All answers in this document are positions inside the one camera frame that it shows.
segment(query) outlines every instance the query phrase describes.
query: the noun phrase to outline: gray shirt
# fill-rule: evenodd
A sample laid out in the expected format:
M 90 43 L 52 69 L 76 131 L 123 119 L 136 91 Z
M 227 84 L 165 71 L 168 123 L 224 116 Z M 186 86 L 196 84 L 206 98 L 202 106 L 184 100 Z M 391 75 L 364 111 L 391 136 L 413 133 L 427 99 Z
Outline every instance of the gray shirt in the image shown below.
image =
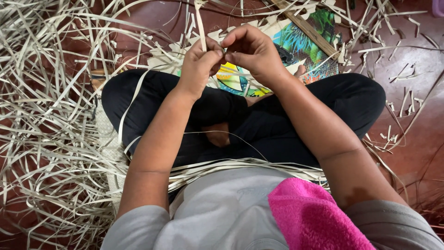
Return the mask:
M 109 229 L 102 250 L 288 250 L 267 195 L 290 175 L 273 169 L 230 169 L 189 184 L 174 219 L 141 206 Z M 438 250 L 444 243 L 414 210 L 389 201 L 357 203 L 345 213 L 377 249 Z

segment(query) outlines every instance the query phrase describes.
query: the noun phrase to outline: concrete floor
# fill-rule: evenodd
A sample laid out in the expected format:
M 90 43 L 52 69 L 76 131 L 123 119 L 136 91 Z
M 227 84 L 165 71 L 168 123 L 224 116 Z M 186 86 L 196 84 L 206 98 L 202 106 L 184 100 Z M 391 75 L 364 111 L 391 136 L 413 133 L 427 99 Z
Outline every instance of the concrete floor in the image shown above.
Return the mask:
M 101 11 L 98 5 L 99 1 L 96 1 L 94 7 L 95 12 Z M 237 0 L 224 0 L 224 3 L 230 5 L 237 5 Z M 436 41 L 440 47 L 444 48 L 444 19 L 437 19 L 432 17 L 431 8 L 432 1 L 415 1 L 404 0 L 397 1 L 392 0 L 393 5 L 399 12 L 404 11 L 416 11 L 416 10 L 428 10 L 429 13 L 412 15 L 412 18 L 420 22 L 420 31 L 430 36 Z M 162 29 L 163 32 L 168 34 L 173 40 L 178 41 L 180 34 L 185 30 L 185 5 L 182 4 L 178 15 L 168 24 L 169 20 L 173 18 L 178 11 L 181 3 L 177 1 L 149 1 L 141 4 L 137 4 L 130 8 L 131 16 L 129 17 L 125 12 L 119 16 L 119 19 L 129 22 L 144 25 L 150 28 Z M 335 4 L 341 8 L 345 8 L 345 1 L 337 1 Z M 254 9 L 261 8 L 265 5 L 259 0 L 244 0 L 244 8 Z M 357 1 L 357 8 L 352 11 L 352 19 L 358 20 L 362 16 L 366 5 L 363 1 Z M 233 17 L 228 16 L 232 9 L 229 7 L 221 8 L 213 3 L 207 3 L 202 10 L 202 20 L 204 23 L 206 33 L 219 30 L 220 28 L 225 30 L 229 26 L 238 26 L 241 23 L 245 23 L 255 19 L 261 19 L 261 16 L 251 17 Z M 268 9 L 260 10 L 262 12 L 269 11 Z M 245 11 L 245 15 L 259 13 L 255 11 Z M 240 11 L 234 11 L 232 14 L 240 14 Z M 405 16 L 390 17 L 390 23 L 394 28 L 399 28 L 403 31 L 406 38 L 402 40 L 401 45 L 415 45 L 422 47 L 431 47 L 431 44 L 426 41 L 421 35 L 415 38 L 415 24 L 407 20 Z M 389 29 L 385 24 L 382 24 L 382 29 L 378 31 L 382 39 L 387 46 L 396 45 L 400 36 L 390 35 Z M 349 29 L 337 26 L 337 32 L 342 32 L 344 40 L 347 41 L 351 35 Z M 137 53 L 139 43 L 131 40 L 131 38 L 116 34 L 115 40 L 118 42 L 117 53 L 122 53 L 123 57 L 134 56 Z M 157 40 L 161 45 L 167 45 L 168 42 L 164 40 Z M 84 43 L 75 40 L 65 40 L 63 42 L 65 48 L 71 48 L 74 52 L 85 52 L 89 48 L 84 47 Z M 357 44 L 354 51 L 358 51 L 363 48 L 376 47 L 375 44 L 365 43 Z M 147 52 L 149 48 L 142 47 L 142 52 Z M 395 110 L 399 110 L 402 100 L 404 98 L 404 89 L 407 87 L 412 88 L 413 93 L 420 99 L 425 99 L 431 87 L 435 84 L 436 80 L 444 70 L 444 53 L 437 51 L 429 51 L 419 48 L 399 48 L 396 55 L 388 61 L 388 56 L 392 53 L 391 49 L 384 51 L 386 58 L 382 59 L 380 63 L 374 64 L 379 57 L 379 52 L 371 52 L 367 56 L 368 68 L 364 69 L 363 73 L 366 74 L 367 70 L 370 70 L 375 76 L 377 82 L 379 82 L 387 93 L 387 100 L 394 102 Z M 362 59 L 360 55 L 356 53 L 353 55 L 353 63 L 356 66 L 346 67 L 345 69 L 352 69 L 352 72 L 359 72 L 362 67 Z M 430 73 L 423 74 L 416 79 L 398 81 L 397 83 L 390 83 L 389 77 L 396 76 L 403 69 L 406 64 L 409 64 L 405 72 L 411 72 L 410 66 L 416 63 L 416 70 L 418 73 L 425 71 L 431 71 Z M 409 203 L 416 205 L 420 202 L 426 202 L 430 199 L 431 195 L 436 192 L 443 193 L 444 188 L 444 84 L 435 88 L 432 93 L 432 97 L 429 98 L 426 107 L 422 111 L 421 115 L 417 118 L 414 125 L 411 127 L 407 134 L 406 145 L 398 146 L 390 153 L 379 153 L 381 158 L 387 163 L 392 171 L 400 178 L 400 180 L 408 187 Z M 403 129 L 405 129 L 414 116 L 400 118 L 399 122 Z M 391 134 L 401 134 L 400 129 L 396 125 L 395 120 L 392 118 L 388 110 L 384 110 L 381 117 L 377 120 L 375 125 L 371 128 L 369 136 L 372 140 L 384 142 L 379 136 L 379 133 L 387 134 L 388 126 L 392 126 Z M 397 188 L 401 191 L 401 185 L 397 184 Z M 29 218 L 25 223 L 27 226 L 32 226 L 37 223 L 37 218 Z M 10 247 L 10 249 L 25 249 L 26 236 L 16 235 L 14 240 L 0 243 L 2 247 Z

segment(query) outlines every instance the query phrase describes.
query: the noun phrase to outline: pink towel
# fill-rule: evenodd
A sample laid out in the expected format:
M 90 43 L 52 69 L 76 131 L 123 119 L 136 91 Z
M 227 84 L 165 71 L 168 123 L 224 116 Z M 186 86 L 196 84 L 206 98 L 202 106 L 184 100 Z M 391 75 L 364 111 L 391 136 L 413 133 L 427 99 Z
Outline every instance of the pink towel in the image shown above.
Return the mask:
M 290 250 L 374 250 L 370 241 L 321 186 L 288 178 L 268 203 Z

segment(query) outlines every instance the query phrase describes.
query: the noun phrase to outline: wooden ruler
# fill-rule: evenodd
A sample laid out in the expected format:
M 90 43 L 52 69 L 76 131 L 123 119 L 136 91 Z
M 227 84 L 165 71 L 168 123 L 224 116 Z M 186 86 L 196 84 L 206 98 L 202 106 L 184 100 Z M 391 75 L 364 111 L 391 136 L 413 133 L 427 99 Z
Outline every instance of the wooden ruler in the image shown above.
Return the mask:
M 279 9 L 285 9 L 288 3 L 283 0 L 268 0 L 270 3 L 275 4 Z M 296 26 L 298 26 L 319 48 L 324 51 L 327 56 L 332 56 L 333 60 L 339 57 L 339 53 L 333 48 L 331 44 L 327 42 L 319 33 L 311 27 L 307 21 L 305 21 L 299 14 L 294 15 L 291 11 L 284 11 L 283 14 L 290 19 Z

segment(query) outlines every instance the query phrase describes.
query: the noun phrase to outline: sleeve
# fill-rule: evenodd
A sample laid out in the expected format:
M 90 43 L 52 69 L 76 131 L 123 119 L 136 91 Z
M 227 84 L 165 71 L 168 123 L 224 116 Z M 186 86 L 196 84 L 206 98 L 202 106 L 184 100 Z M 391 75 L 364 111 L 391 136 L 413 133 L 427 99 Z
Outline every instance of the sleeve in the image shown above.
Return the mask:
M 395 202 L 357 203 L 345 213 L 379 250 L 437 250 L 444 243 L 413 209 Z
M 122 215 L 103 239 L 101 250 L 153 249 L 157 236 L 170 221 L 160 206 L 141 206 Z

